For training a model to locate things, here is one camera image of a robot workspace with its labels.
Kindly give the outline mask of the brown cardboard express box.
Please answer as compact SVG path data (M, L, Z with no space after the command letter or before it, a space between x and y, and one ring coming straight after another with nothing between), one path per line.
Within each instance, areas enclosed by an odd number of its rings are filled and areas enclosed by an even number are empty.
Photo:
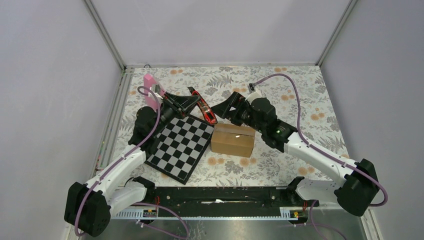
M248 126L218 123L214 126L210 147L213 153L249 158L256 131Z

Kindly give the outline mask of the red black utility knife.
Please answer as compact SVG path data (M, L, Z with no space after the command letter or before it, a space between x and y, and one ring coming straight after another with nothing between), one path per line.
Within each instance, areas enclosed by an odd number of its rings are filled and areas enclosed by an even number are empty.
M200 93L191 86L188 87L188 90L192 96L199 96L197 106L199 107L204 120L211 125L217 124L218 120L215 113L212 111L211 107L207 104Z

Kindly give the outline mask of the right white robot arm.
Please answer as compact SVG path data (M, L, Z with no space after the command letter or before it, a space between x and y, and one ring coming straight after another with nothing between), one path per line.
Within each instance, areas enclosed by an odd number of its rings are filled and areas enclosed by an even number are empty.
M211 110L236 126L244 124L255 129L267 146L305 161L330 178L296 177L289 184L292 189L286 193L291 205L299 206L305 200L337 203L357 217L371 207L380 190L374 164L365 158L355 161L315 146L296 127L278 119L275 107L259 93L244 97L233 92Z

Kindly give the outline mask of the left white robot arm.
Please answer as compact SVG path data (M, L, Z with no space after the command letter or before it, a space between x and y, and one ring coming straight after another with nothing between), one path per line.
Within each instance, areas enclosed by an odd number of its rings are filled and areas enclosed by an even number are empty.
M119 185L156 152L158 134L172 120L184 119L200 98L167 92L163 96L152 93L152 97L157 109L143 106L137 111L133 133L123 153L93 178L69 187L64 220L74 226L78 237L83 234L97 237L120 211L136 202L144 206L154 202L154 190L138 181L127 187Z

